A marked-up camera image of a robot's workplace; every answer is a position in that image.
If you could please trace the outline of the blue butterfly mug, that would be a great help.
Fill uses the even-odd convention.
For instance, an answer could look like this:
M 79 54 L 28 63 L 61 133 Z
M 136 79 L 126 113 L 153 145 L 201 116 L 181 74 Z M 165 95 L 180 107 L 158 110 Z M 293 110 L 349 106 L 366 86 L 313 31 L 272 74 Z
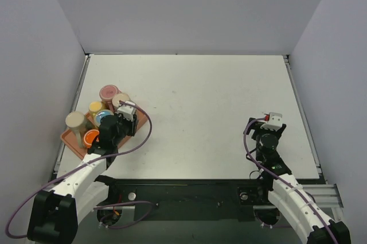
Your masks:
M 111 111 L 111 110 L 107 110 L 107 109 L 104 109 L 104 110 L 100 110 L 99 112 L 97 112 L 93 118 L 94 120 L 94 124 L 99 127 L 100 124 L 101 124 L 101 120 L 106 117 L 106 116 L 109 116 L 109 115 L 114 115 L 114 113 Z

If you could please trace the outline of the cream floral mug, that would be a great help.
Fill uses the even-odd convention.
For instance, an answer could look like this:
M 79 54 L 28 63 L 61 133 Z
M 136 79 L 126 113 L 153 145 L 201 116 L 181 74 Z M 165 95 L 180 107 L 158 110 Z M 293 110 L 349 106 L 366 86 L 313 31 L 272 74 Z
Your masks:
M 130 101 L 130 97 L 126 93 L 121 92 L 121 93 L 114 95 L 114 97 L 112 98 L 112 105 L 113 105 L 114 111 L 116 111 L 120 107 L 121 102 L 125 102 L 125 101 Z

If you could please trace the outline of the orange mug black handle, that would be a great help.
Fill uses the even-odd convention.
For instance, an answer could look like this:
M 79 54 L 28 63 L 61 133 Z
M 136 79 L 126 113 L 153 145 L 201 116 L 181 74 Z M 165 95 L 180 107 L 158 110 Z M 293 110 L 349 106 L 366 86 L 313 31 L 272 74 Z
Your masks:
M 88 149 L 92 146 L 93 141 L 98 137 L 99 131 L 97 129 L 91 129 L 87 131 L 83 136 L 83 144 Z

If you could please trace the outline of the cream mug yellow handle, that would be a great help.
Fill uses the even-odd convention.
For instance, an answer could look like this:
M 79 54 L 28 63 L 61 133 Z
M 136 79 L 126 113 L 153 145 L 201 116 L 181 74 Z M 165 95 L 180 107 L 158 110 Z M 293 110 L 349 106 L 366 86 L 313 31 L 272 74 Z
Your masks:
M 106 107 L 105 107 L 103 102 L 93 101 L 89 104 L 88 111 L 89 111 L 89 114 L 91 115 L 91 117 L 94 118 L 94 116 L 97 112 L 99 112 L 100 110 L 104 110 L 104 109 L 106 109 Z

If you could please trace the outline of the dark red pink mug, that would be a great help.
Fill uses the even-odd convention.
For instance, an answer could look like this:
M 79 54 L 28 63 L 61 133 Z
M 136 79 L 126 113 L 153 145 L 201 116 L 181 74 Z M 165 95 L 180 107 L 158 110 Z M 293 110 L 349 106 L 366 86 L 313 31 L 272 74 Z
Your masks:
M 103 102 L 107 103 L 112 101 L 113 97 L 119 93 L 120 90 L 117 88 L 117 86 L 108 84 L 100 89 L 99 96 Z

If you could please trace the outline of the tall cream bird mug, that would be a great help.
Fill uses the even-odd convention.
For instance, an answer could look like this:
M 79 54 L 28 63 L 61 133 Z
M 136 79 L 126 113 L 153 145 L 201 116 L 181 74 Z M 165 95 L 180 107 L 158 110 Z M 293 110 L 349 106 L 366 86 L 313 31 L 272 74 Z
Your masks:
M 65 118 L 65 124 L 75 135 L 78 146 L 83 148 L 83 137 L 87 124 L 85 115 L 79 111 L 73 111 Z

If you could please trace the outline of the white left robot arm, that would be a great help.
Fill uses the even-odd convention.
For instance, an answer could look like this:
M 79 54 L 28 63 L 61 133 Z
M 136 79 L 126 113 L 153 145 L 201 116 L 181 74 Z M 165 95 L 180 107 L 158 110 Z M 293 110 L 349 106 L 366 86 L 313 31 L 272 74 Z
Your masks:
M 76 171 L 35 196 L 26 235 L 29 240 L 72 243 L 79 222 L 94 206 L 116 202 L 118 190 L 97 181 L 97 177 L 113 163 L 122 140 L 135 135 L 139 114 L 128 107 L 101 118 L 98 133 L 91 137 L 91 146 Z

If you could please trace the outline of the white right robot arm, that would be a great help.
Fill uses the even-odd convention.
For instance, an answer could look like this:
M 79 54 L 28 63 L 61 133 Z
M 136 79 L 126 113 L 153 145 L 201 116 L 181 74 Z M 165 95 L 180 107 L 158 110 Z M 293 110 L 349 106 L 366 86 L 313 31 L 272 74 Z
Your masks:
M 302 243 L 351 243 L 347 225 L 336 222 L 313 201 L 278 153 L 285 129 L 278 113 L 250 118 L 244 129 L 247 159 L 257 166 L 265 183 L 257 187 L 257 199 L 275 206 Z

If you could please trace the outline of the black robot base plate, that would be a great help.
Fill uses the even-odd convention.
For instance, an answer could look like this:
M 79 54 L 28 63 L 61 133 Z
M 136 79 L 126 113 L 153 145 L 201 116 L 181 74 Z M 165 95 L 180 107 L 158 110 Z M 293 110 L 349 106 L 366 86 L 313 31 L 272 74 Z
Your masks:
M 276 225 L 281 214 L 255 179 L 109 179 L 102 205 L 134 202 L 134 220 L 146 221 L 260 221 Z

